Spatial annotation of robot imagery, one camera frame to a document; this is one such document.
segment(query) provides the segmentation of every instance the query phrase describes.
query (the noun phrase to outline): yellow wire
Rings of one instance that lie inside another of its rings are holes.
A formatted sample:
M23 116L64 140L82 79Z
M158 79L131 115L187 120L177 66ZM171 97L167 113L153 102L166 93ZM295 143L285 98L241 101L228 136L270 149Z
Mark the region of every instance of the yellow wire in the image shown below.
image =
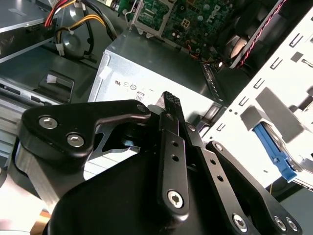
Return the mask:
M65 5L63 5L63 6L61 6L60 8L61 8L61 9L62 9L62 8L65 8L65 7L67 7L67 6L71 5L71 4L73 4L74 2L76 2L76 0L73 0L73 1L71 1L71 2L69 2L69 3L67 3L67 4L65 4Z
M85 22L87 20L92 20L92 19L98 20L104 27L106 26L104 24L103 20L99 16L97 16L95 14L90 14L90 15L87 15L87 16L83 17L80 21L76 22L75 24L71 25L70 27L66 27L66 29L67 30L71 30L72 28L76 27L77 25L79 25L79 24L81 24L81 23L83 23L83 22ZM62 31L60 30L58 32L58 37L57 37L57 42L58 43L61 41L61 33L62 33Z
M97 15L94 15L94 14L91 14L91 15L87 15L85 17L83 17L80 21L76 22L75 24L73 24L72 26L69 27L69 29L71 28L74 28L76 27L77 25L81 24L82 22L85 22L87 20L91 20L91 19L95 19L95 20L98 20L104 27L106 26L103 22L103 20L97 16Z

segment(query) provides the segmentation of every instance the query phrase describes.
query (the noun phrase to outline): capacitor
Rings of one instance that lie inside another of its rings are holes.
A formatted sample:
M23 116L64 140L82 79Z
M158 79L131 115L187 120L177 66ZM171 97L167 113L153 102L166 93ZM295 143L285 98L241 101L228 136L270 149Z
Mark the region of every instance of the capacitor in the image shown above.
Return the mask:
M197 17L197 20L198 20L198 21L203 21L203 16L198 16L198 17Z
M206 11L210 10L210 5L209 4L205 4L203 6L203 9L206 10Z

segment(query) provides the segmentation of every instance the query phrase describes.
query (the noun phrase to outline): silver metal casing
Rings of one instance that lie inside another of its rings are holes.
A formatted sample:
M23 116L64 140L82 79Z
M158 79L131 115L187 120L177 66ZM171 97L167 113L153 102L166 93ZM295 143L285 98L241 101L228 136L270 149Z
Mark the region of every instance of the silver metal casing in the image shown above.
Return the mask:
M24 0L0 0L0 33L44 21L47 13Z
M186 119L204 116L214 103L201 66L156 39L125 31L104 52L89 102L137 99L156 104L164 91L180 98Z

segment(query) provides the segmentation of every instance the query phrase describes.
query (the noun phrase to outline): black wire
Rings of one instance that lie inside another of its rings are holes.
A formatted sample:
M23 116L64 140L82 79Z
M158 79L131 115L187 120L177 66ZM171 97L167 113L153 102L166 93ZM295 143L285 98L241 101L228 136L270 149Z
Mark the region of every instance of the black wire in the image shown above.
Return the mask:
M93 4L92 2L90 2L88 0L81 0L81 2L83 4L85 4L87 7L89 7L91 10L93 10L103 20L103 22L106 24L108 36L111 38L112 41L114 41L115 37L114 37L110 27L106 23L106 20L103 17L101 10L95 4Z
M88 10L83 10L84 12L84 17L86 17L88 15ZM87 30L88 30L88 34L89 34L89 38L88 38L88 43L89 43L89 50L88 51L84 51L85 55L91 55L92 51L93 51L93 47L94 47L94 37L93 37L93 32L92 32L92 28L91 28L91 24L89 21L86 22L87 25Z

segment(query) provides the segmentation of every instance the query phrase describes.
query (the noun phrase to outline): silver screw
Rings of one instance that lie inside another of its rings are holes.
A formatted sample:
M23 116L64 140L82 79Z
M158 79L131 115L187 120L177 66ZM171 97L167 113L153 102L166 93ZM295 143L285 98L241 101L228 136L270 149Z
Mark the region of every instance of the silver screw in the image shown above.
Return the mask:
M222 150L223 150L222 146L220 146L218 143L215 144L215 147L216 147L219 151L222 151Z
M246 233L248 231L248 227L246 226L244 219L242 219L239 215L233 214L233 221L241 232Z
M69 145L76 147L76 148L83 146L85 143L84 139L77 134L69 135L67 137L67 142L69 143Z
M290 227L297 232L298 227L296 226L296 224L291 219L289 219L288 217L286 219L287 219L287 222L290 225Z
M45 129L54 129L58 126L58 122L50 117L42 117L39 119L39 125Z
M172 115L170 115L170 114L166 114L166 116L169 118L169 120L174 121L174 118L173 118L173 116L172 116Z
M278 226L282 231L286 231L287 228L286 228L285 224L284 224L277 216L275 216L274 218L275 218L275 222L276 222L277 226Z
M181 195L176 191L169 191L167 193L168 200L172 203L172 205L176 208L182 208L183 199Z
M141 112L146 112L146 109L145 109L145 107L143 107L143 105L141 105L141 104L138 104L137 105L137 109L139 109Z
M189 128L190 130L196 131L196 129L195 129L195 127L194 127L193 125L191 125L191 124L188 123L187 126L188 126L188 128Z

